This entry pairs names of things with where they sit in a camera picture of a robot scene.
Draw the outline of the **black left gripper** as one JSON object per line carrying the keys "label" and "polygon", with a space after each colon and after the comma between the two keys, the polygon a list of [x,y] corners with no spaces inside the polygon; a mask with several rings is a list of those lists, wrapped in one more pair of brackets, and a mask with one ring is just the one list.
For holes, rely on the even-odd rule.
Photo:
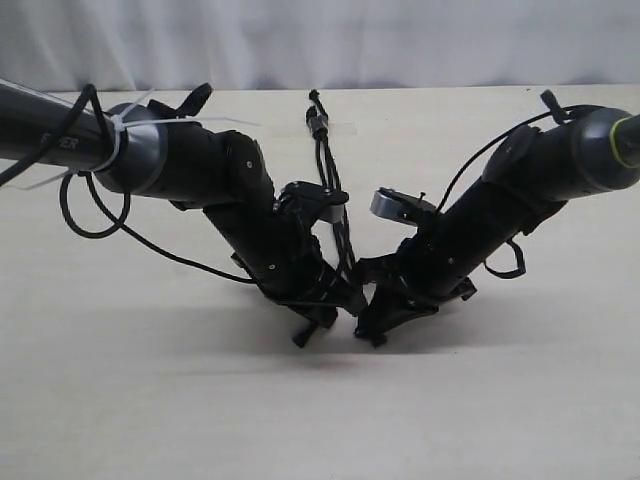
{"label": "black left gripper", "polygon": [[297,265],[294,270],[294,284],[283,294],[270,294],[275,303],[286,306],[306,318],[309,322],[292,336],[298,348],[304,348],[318,326],[330,329],[342,309],[357,316],[367,305],[361,287],[344,279],[326,261],[313,265]]}

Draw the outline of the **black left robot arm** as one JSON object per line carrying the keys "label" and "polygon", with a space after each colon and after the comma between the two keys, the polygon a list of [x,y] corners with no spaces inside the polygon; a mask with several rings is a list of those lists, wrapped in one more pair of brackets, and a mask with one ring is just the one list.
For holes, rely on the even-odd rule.
{"label": "black left robot arm", "polygon": [[214,133],[198,121],[211,95],[193,90],[178,107],[139,99],[103,109],[94,86],[69,103],[31,88],[1,84],[1,155],[9,182],[34,164],[64,169],[90,186],[158,198],[202,211],[233,249],[244,281],[307,320],[295,337],[304,346],[340,311],[359,314],[360,287],[323,257],[318,221],[337,223],[348,195],[305,181],[277,190],[258,142],[238,131]]}

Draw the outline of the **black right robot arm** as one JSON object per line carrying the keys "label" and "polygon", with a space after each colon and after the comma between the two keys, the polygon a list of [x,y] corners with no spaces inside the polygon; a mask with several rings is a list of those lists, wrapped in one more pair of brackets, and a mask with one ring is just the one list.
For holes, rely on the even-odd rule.
{"label": "black right robot arm", "polygon": [[372,213],[417,231],[395,252],[358,261],[359,281],[376,288],[356,337],[379,346],[390,330],[468,300],[477,291],[470,274],[517,234],[532,233],[572,199],[638,181],[638,116],[600,107],[547,131],[516,127],[448,209],[379,188]]}

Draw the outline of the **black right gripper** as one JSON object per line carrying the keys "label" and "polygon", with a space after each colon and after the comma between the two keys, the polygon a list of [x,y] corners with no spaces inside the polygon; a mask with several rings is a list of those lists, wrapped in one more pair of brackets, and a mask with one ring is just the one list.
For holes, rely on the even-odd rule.
{"label": "black right gripper", "polygon": [[388,342],[390,330],[412,320],[435,315],[440,307],[451,301],[466,301],[475,294],[475,285],[465,277],[450,293],[429,296],[393,272],[394,254],[361,258],[355,265],[353,278],[361,285],[375,284],[369,304],[358,314],[355,335],[367,335],[368,342],[379,348]]}

